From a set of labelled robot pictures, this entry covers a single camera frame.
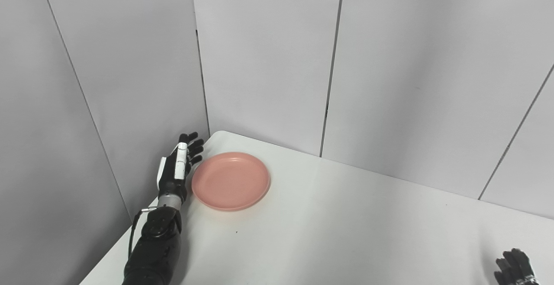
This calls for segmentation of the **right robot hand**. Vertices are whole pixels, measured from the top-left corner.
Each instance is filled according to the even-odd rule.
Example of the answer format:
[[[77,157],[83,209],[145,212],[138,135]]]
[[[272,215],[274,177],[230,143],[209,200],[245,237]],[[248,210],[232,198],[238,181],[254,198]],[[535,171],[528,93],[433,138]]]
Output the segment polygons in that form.
[[[496,264],[500,270],[493,275],[499,285],[538,285],[529,257],[520,249],[504,251]]]

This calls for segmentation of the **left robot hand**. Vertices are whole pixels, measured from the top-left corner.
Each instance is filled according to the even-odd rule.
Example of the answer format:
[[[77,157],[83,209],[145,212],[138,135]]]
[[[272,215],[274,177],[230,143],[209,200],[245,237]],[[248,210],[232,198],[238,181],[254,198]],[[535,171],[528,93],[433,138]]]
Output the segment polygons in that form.
[[[158,200],[178,199],[184,202],[185,182],[194,165],[203,159],[205,141],[198,132],[181,134],[177,145],[167,157],[162,157],[158,169]]]

